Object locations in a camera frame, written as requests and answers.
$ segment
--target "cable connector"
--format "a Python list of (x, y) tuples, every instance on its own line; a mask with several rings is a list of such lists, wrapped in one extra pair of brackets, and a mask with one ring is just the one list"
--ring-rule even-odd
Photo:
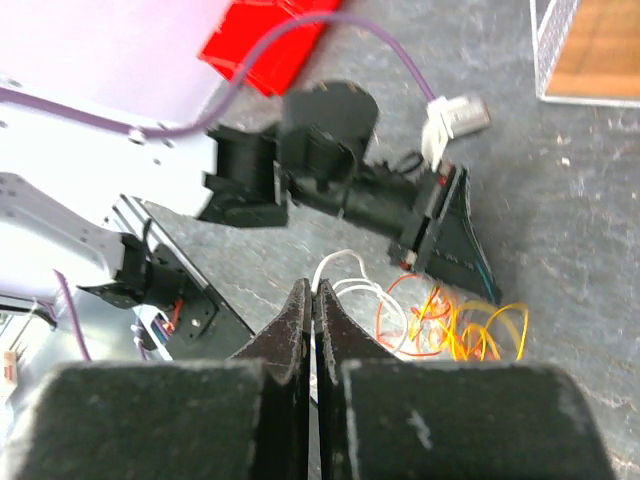
[(449, 140), (469, 135), (491, 124), (486, 104), (479, 97), (439, 97), (427, 105), (422, 127), (422, 156), (436, 171)]

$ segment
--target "black plastic bracket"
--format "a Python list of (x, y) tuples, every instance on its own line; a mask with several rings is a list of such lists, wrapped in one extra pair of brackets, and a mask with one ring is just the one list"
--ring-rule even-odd
[(217, 143), (217, 172), (205, 175), (214, 192), (199, 220), (232, 227), (287, 224), (287, 177), (276, 159), (275, 127), (249, 134), (220, 126), (208, 135)]
[(282, 120), (257, 133), (218, 127), (218, 172), (200, 220), (283, 226), (292, 202), (391, 241), (391, 263), (499, 303), (501, 292), (473, 232), (469, 173), (443, 163), (416, 182), (364, 156), (378, 118), (373, 97), (346, 82), (287, 94)]
[[(153, 252), (154, 262), (183, 273), (188, 279), (175, 331), (165, 348), (174, 359), (227, 358), (242, 347), (253, 331), (210, 284), (201, 287), (183, 269), (180, 259), (166, 245)], [(172, 316), (173, 309), (167, 312)]]

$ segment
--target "orange wire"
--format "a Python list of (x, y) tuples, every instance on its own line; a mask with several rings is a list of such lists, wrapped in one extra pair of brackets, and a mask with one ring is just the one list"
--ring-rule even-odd
[(178, 326), (178, 320), (180, 319), (180, 311), (182, 310), (182, 305), (184, 305), (184, 300), (180, 299), (176, 302), (176, 307), (173, 309), (171, 322), (169, 322), (169, 324), (172, 327), (172, 330), (175, 330), (176, 327)]
[[(401, 282), (408, 280), (409, 278), (422, 278), (422, 276), (416, 273), (408, 273), (406, 275), (403, 275), (391, 284), (391, 286), (387, 289), (387, 293), (390, 294), (393, 291), (393, 289), (396, 288)], [(427, 305), (431, 304), (434, 298), (435, 298), (435, 295), (433, 295), (430, 298)], [(376, 311), (376, 328), (375, 328), (376, 340), (380, 344), (393, 349), (395, 348), (395, 346), (382, 340), (382, 334), (380, 333), (380, 314), (382, 313), (382, 307), (383, 307), (383, 302), (380, 302), (378, 304), (378, 310)], [(402, 353), (403, 355), (407, 355), (409, 357), (423, 358), (423, 357), (435, 357), (437, 355), (440, 355), (442, 353), (442, 350), (440, 350), (439, 352), (427, 352), (427, 353), (409, 353), (409, 352), (403, 352), (403, 351), (400, 351), (399, 353)]]

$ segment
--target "silver metal frame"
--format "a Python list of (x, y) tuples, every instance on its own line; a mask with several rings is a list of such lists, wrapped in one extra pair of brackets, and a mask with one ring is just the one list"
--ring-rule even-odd
[(529, 1), (536, 95), (540, 100), (548, 103), (640, 108), (640, 100), (548, 95), (547, 89), (551, 75), (558, 63), (581, 0), (552, 0), (544, 13), (540, 27), (538, 27), (536, 0)]

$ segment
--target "gray surface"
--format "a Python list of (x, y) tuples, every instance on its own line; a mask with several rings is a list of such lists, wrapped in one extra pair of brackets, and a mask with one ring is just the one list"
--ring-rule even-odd
[[(448, 150), (455, 162), (472, 167), (478, 237), (505, 300), (531, 307), (527, 358), (573, 375), (619, 477), (640, 478), (640, 112), (537, 102), (524, 0), (347, 3), (396, 34), (437, 93), (475, 91), (488, 101), (493, 127)], [(332, 29), (301, 83), (331, 78), (360, 83), (377, 99), (381, 120), (372, 160), (397, 158), (418, 145), (424, 99), (378, 40)], [(225, 120), (258, 127), (278, 116), (278, 106), (246, 92)], [(382, 284), (399, 273), (386, 267), (386, 241), (307, 209), (292, 211), (288, 229), (268, 231), (152, 211), (256, 327), (275, 316), (296, 278), (310, 277), (324, 255), (340, 248), (361, 252)], [(340, 265), (356, 273), (352, 262)], [(345, 275), (338, 266), (328, 273)], [(375, 302), (350, 299), (347, 305), (368, 320)]]

